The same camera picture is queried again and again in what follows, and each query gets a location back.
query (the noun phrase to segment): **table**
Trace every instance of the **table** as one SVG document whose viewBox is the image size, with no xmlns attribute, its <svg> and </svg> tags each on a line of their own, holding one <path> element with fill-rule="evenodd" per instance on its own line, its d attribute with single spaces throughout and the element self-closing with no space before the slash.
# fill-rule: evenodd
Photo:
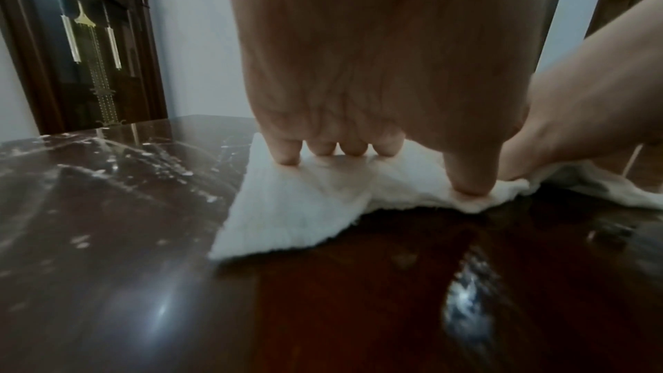
<svg viewBox="0 0 663 373">
<path fill-rule="evenodd" d="M 191 116 L 0 145 L 0 372 L 663 369 L 654 211 L 544 187 L 209 262 L 255 131 Z M 630 169 L 647 189 L 661 149 Z"/>
</svg>

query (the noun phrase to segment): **white spot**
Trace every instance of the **white spot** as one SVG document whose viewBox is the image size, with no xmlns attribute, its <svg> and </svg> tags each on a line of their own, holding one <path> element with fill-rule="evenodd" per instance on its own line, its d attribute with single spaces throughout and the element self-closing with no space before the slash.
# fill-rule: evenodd
<svg viewBox="0 0 663 373">
<path fill-rule="evenodd" d="M 72 244 L 82 243 L 82 242 L 85 242 L 89 238 L 90 238 L 90 235 L 74 236 L 73 238 L 71 238 L 69 243 L 72 243 Z"/>
<path fill-rule="evenodd" d="M 7 312 L 18 312 L 19 310 L 23 310 L 27 307 L 28 307 L 28 302 L 20 302 L 10 307 Z"/>
</svg>

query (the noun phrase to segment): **white pillar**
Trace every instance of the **white pillar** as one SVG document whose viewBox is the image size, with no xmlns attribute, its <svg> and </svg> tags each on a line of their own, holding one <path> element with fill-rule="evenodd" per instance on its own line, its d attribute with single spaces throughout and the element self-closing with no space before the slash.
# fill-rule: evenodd
<svg viewBox="0 0 663 373">
<path fill-rule="evenodd" d="M 599 0 L 559 0 L 537 72 L 572 52 L 585 39 Z"/>
</svg>

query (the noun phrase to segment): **dark brown tabletop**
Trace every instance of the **dark brown tabletop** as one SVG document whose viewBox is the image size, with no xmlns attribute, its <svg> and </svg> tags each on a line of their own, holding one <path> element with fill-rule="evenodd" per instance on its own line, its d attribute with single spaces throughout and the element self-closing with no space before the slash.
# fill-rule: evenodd
<svg viewBox="0 0 663 373">
<path fill-rule="evenodd" d="M 0 372 L 663 371 L 654 211 L 544 187 L 209 262 L 255 130 L 192 116 L 0 145 Z M 662 151 L 629 177 L 658 190 Z"/>
</svg>

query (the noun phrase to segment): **glossy table surface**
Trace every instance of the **glossy table surface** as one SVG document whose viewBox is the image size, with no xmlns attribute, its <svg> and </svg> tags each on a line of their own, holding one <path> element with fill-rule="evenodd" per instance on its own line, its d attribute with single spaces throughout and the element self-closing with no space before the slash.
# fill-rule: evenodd
<svg viewBox="0 0 663 373">
<path fill-rule="evenodd" d="M 209 262 L 255 130 L 192 116 L 0 145 L 0 372 L 663 370 L 654 211 L 544 187 Z M 661 150 L 629 177 L 658 190 Z"/>
</svg>

